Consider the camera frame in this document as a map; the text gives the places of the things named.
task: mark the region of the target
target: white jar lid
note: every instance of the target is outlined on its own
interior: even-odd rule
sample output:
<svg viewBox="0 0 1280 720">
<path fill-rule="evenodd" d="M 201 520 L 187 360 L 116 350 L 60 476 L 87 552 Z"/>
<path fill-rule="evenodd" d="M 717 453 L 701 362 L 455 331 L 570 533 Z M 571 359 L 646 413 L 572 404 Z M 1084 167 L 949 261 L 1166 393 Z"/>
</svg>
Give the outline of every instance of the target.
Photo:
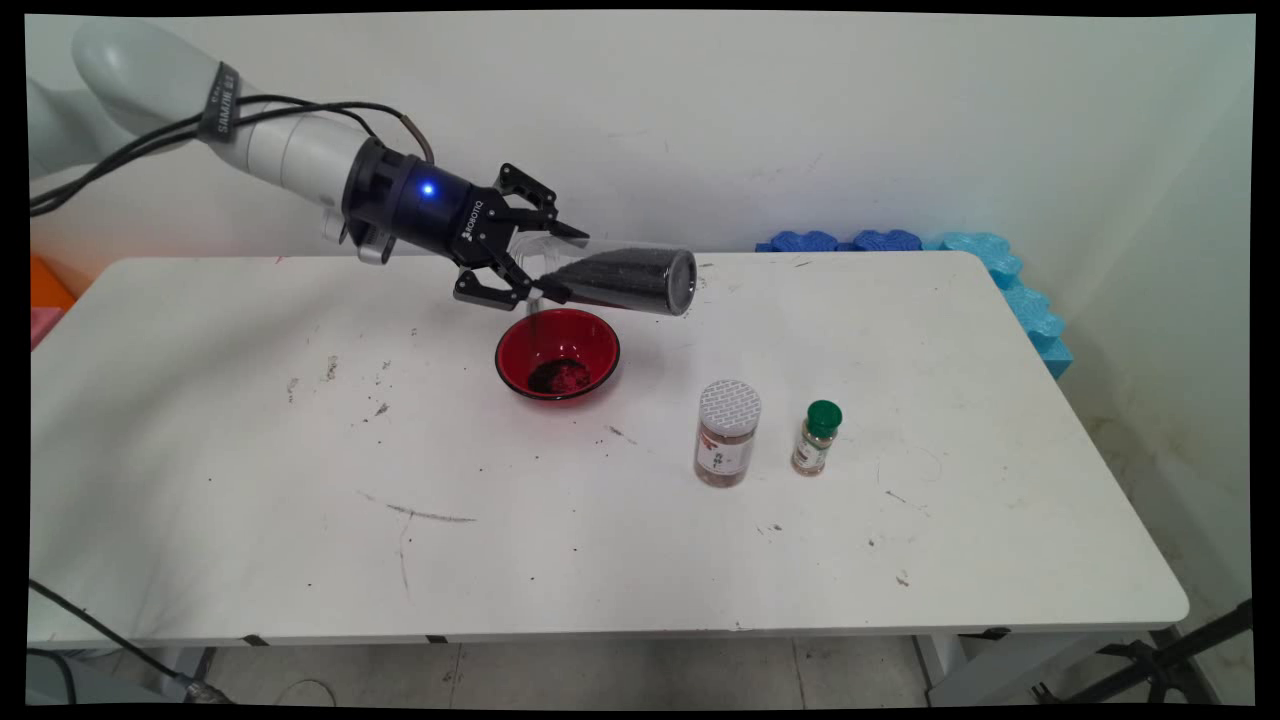
<svg viewBox="0 0 1280 720">
<path fill-rule="evenodd" d="M 760 421 L 760 396 L 742 380 L 716 380 L 703 391 L 698 414 L 716 434 L 745 436 Z"/>
</svg>

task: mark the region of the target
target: red glass bowl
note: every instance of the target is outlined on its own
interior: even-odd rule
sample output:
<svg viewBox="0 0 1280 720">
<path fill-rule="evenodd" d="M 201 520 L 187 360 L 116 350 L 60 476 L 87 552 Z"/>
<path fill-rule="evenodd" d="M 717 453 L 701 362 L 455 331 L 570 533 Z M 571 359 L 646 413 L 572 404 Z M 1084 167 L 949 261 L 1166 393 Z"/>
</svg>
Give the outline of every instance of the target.
<svg viewBox="0 0 1280 720">
<path fill-rule="evenodd" d="M 507 328 L 494 364 L 502 382 L 525 397 L 568 400 L 604 384 L 621 354 L 617 333 L 603 319 L 557 307 Z"/>
</svg>

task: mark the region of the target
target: spice jar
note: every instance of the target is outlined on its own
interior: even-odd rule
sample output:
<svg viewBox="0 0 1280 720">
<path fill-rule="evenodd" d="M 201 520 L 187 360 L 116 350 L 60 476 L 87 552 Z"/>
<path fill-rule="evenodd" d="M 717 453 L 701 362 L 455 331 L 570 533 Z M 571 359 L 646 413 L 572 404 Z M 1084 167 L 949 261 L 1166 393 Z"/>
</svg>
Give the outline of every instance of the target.
<svg viewBox="0 0 1280 720">
<path fill-rule="evenodd" d="M 741 380 L 716 380 L 699 398 L 698 420 L 694 471 L 717 488 L 742 482 L 760 421 L 760 396 Z"/>
<path fill-rule="evenodd" d="M 819 400 L 809 406 L 809 413 L 800 423 L 800 437 L 791 454 L 791 466 L 801 475 L 817 475 L 827 466 L 827 451 L 836 442 L 836 432 L 844 416 L 840 407 L 828 400 Z"/>
</svg>

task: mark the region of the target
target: black tape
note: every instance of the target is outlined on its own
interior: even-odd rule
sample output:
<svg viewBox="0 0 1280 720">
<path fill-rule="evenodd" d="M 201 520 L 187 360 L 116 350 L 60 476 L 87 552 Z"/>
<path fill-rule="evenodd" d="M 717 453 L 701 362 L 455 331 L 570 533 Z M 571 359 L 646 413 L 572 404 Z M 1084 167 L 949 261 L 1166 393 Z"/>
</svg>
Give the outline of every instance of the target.
<svg viewBox="0 0 1280 720">
<path fill-rule="evenodd" d="M 234 142 L 236 120 L 239 119 L 239 73 L 227 63 L 218 63 L 214 85 L 209 88 L 205 113 L 196 126 L 196 137 L 204 142 Z"/>
</svg>

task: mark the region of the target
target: blue foam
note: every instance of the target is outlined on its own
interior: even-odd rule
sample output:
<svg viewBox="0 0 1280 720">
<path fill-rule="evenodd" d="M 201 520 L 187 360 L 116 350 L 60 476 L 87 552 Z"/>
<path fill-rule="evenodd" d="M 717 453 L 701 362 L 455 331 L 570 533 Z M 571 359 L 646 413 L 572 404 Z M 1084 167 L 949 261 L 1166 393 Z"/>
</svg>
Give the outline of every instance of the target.
<svg viewBox="0 0 1280 720">
<path fill-rule="evenodd" d="M 863 231 L 854 237 L 850 245 L 852 245 L 852 250 L 863 252 L 922 249 L 920 238 L 906 231 L 888 231 L 887 233 Z"/>
<path fill-rule="evenodd" d="M 998 234 L 948 232 L 938 240 L 942 245 L 941 250 L 959 250 L 977 255 L 1000 290 L 1012 286 L 1014 281 L 1018 279 L 1018 273 L 1023 270 L 1023 261 L 1009 252 L 1009 241 Z"/>
<path fill-rule="evenodd" d="M 1044 361 L 1044 366 L 1048 368 L 1048 373 L 1053 375 L 1053 379 L 1062 377 L 1062 373 L 1071 365 L 1071 351 L 1066 348 L 1066 343 L 1061 338 L 1053 341 L 1053 345 L 1048 350 L 1041 351 L 1041 360 Z"/>
<path fill-rule="evenodd" d="M 804 234 L 794 232 L 780 232 L 768 243 L 755 246 L 756 252 L 832 252 L 840 245 L 835 237 L 822 232 L 812 231 Z"/>
<path fill-rule="evenodd" d="M 1001 292 L 1037 351 L 1044 352 L 1059 342 L 1057 338 L 1066 329 L 1066 323 L 1048 311 L 1048 297 L 1044 293 L 1036 292 L 1016 279 L 1011 287 Z"/>
</svg>

